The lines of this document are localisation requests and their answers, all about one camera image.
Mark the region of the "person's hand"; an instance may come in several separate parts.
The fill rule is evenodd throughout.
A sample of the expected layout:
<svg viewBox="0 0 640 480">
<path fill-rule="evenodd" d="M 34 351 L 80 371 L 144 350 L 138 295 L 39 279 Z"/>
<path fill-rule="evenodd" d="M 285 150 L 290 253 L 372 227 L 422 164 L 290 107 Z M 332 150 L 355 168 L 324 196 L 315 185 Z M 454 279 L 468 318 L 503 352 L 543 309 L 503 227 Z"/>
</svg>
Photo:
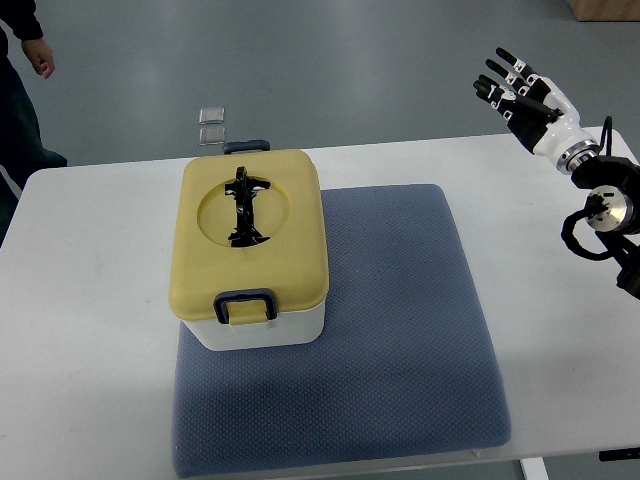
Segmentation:
<svg viewBox="0 0 640 480">
<path fill-rule="evenodd" d="M 44 79 L 49 79 L 56 68 L 53 50 L 49 43 L 43 37 L 22 40 L 21 48 L 35 73 Z"/>
</svg>

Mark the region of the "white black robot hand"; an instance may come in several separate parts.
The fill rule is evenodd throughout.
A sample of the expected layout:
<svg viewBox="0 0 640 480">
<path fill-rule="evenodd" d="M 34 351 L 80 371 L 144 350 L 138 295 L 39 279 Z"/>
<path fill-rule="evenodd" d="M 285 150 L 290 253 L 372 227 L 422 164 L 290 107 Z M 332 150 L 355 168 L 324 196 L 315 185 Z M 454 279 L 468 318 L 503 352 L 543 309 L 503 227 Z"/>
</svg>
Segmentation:
<svg viewBox="0 0 640 480">
<path fill-rule="evenodd" d="M 596 157 L 600 146 L 581 127 L 580 114 L 563 91 L 511 52 L 498 47 L 496 55 L 500 60 L 488 59 L 486 66 L 499 79 L 482 74 L 473 87 L 520 144 L 566 175 Z"/>
</svg>

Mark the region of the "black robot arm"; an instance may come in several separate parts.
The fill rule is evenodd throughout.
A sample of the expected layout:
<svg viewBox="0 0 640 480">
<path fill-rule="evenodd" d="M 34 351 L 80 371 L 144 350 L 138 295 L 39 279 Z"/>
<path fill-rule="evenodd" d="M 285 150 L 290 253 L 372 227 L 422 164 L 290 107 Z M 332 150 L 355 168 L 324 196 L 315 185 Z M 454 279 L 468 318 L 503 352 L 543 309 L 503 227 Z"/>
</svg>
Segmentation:
<svg viewBox="0 0 640 480">
<path fill-rule="evenodd" d="M 620 266 L 618 288 L 639 296 L 639 245 L 630 237 L 639 233 L 639 166 L 626 157 L 612 154 L 612 118 L 606 117 L 596 154 L 584 154 L 571 173 L 571 180 L 589 192 L 582 209 L 564 220 L 561 238 L 573 254 L 590 260 L 613 258 Z M 602 252 L 583 247 L 574 235 L 584 220 L 604 246 Z"/>
</svg>

